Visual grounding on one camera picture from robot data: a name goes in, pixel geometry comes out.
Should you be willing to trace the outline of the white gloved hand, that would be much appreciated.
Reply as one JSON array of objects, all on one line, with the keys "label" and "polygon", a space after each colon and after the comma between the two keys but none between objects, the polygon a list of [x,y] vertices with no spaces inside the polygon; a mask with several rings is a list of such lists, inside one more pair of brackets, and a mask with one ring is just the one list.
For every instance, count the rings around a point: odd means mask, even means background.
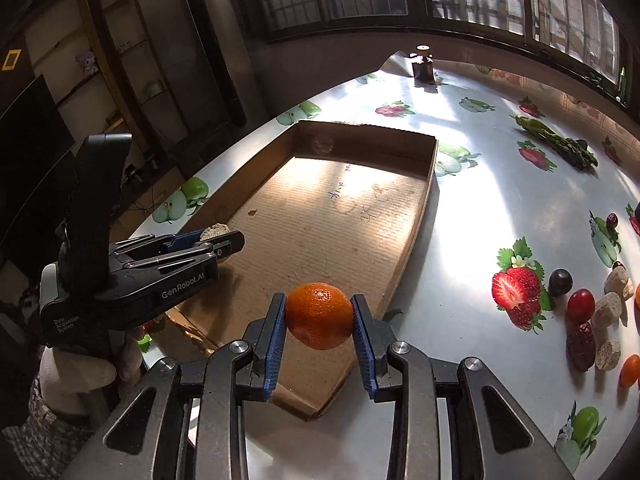
[{"label": "white gloved hand", "polygon": [[93,325],[88,309],[62,287],[55,263],[41,272],[39,322],[43,403],[60,416],[106,419],[141,378],[144,329]]}]

